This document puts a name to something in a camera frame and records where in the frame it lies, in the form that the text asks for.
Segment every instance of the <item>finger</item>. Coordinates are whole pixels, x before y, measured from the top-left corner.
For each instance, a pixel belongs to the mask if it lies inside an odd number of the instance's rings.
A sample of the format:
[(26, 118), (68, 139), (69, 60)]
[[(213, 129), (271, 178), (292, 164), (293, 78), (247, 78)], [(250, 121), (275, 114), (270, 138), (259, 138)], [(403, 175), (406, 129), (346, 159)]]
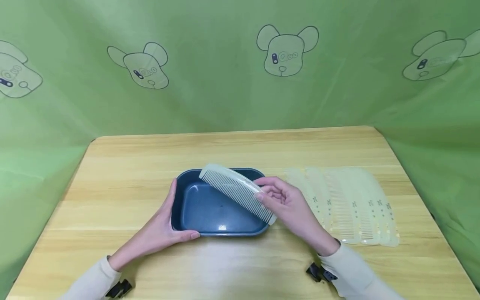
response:
[(274, 213), (276, 216), (279, 216), (282, 214), (285, 205), (281, 204), (278, 200), (273, 199), (272, 197), (268, 196), (265, 193), (258, 193), (255, 195), (266, 208), (268, 208), (272, 213)]
[(293, 188), (293, 186), (278, 177), (261, 177), (254, 182), (258, 185), (273, 185), (282, 192), (288, 192)]
[(200, 237), (200, 233), (195, 230), (175, 231), (174, 242), (181, 243), (194, 240)]
[(174, 178), (170, 184), (170, 190), (168, 191), (167, 197), (160, 207), (161, 211), (165, 211), (166, 214), (171, 214), (173, 201), (175, 200), (175, 192), (177, 191), (177, 179)]
[(269, 195), (270, 197), (272, 197), (274, 200), (277, 200), (278, 202), (280, 202), (280, 200), (282, 200), (282, 194), (280, 194), (280, 193), (267, 192), (266, 194)]
[(285, 199), (285, 197), (283, 197), (282, 194), (277, 193), (277, 192), (272, 192), (272, 194), (269, 195), (269, 196), (272, 197), (272, 198), (275, 198), (276, 200), (279, 200), (279, 201)]
[(270, 191), (274, 191), (274, 192), (278, 192), (278, 193), (281, 192), (281, 190), (279, 190), (278, 188), (276, 188), (273, 185), (264, 185), (263, 187), (261, 187), (261, 189), (262, 189), (262, 191), (264, 191), (264, 193), (268, 193)]

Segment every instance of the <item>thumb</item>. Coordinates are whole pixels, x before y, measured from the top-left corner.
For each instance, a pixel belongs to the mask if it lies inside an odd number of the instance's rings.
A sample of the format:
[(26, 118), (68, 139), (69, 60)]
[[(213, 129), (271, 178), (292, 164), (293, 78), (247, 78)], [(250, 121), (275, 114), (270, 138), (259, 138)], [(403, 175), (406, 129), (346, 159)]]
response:
[(281, 211), (284, 209), (285, 205), (279, 203), (265, 193), (260, 192), (256, 194), (255, 197), (257, 197), (258, 201), (260, 201), (261, 204), (272, 211), (272, 213), (274, 213), (276, 216), (281, 214)]
[(175, 242), (176, 243), (185, 242), (185, 241), (197, 239), (199, 237), (200, 237), (200, 233), (195, 230), (177, 231), (175, 233)]

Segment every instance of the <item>wrist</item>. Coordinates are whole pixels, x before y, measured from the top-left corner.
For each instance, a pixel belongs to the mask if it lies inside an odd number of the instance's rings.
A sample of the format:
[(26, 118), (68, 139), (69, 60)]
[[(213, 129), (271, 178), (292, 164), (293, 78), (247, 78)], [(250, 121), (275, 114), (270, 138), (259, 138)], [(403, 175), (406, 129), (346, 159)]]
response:
[(306, 242), (320, 255), (330, 256), (338, 251), (340, 243), (325, 229), (316, 230)]
[(131, 261), (139, 257), (140, 255), (135, 254), (135, 251), (129, 249), (128, 245), (125, 244), (120, 247), (113, 255), (108, 257), (108, 263), (117, 272), (121, 272), (123, 267), (129, 264)]

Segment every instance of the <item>table surface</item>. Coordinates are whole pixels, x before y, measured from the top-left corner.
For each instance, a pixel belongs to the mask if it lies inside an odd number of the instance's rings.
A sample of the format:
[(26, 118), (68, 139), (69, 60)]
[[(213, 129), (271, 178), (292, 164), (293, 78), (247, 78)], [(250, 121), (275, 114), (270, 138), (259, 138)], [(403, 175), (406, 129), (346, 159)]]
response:
[[(54, 299), (160, 207), (169, 184), (207, 163), (283, 177), (289, 167), (357, 166), (379, 181), (400, 245), (352, 246), (406, 299), (479, 299), (386, 140), (366, 126), (96, 139), (8, 299)], [(281, 222), (255, 238), (204, 237), (130, 265), (135, 299), (337, 299), (305, 270), (314, 253)]]

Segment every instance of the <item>translucent comb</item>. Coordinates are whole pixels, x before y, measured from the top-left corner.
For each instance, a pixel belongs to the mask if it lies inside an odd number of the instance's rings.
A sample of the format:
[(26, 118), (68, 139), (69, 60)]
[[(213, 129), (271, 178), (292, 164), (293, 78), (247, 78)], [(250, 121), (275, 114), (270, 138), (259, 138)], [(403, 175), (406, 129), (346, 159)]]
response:
[(287, 168), (285, 169), (285, 176), (289, 184), (297, 187), (302, 192), (308, 206), (322, 227), (329, 230), (327, 229), (328, 226), (325, 224), (325, 207), (320, 203), (318, 196), (313, 190), (313, 186), (307, 182), (306, 177), (303, 174), (303, 169)]
[(380, 225), (378, 213), (371, 199), (371, 183), (365, 177), (366, 171), (361, 168), (344, 168), (349, 179), (353, 196), (358, 198), (357, 209), (360, 219), (360, 243), (377, 245), (380, 242)]
[(400, 244), (400, 234), (396, 227), (393, 210), (385, 195), (382, 187), (375, 180), (375, 177), (366, 170), (363, 171), (365, 180), (369, 182), (369, 192), (377, 212), (377, 219), (380, 227), (380, 245), (388, 247), (396, 247)]
[(334, 227), (333, 233), (339, 231), (341, 240), (347, 244), (358, 244), (361, 240), (361, 229), (357, 203), (352, 199), (351, 189), (345, 181), (341, 168), (324, 170), (325, 181), (330, 192)]
[(320, 208), (322, 212), (320, 216), (320, 224), (328, 232), (332, 231), (332, 201), (330, 201), (330, 193), (328, 192), (328, 186), (325, 181), (323, 173), (313, 167), (305, 168), (305, 179), (312, 187), (314, 193), (315, 205)]
[(268, 225), (275, 222), (276, 216), (255, 197), (262, 189), (245, 176), (220, 165), (208, 164), (198, 177)]

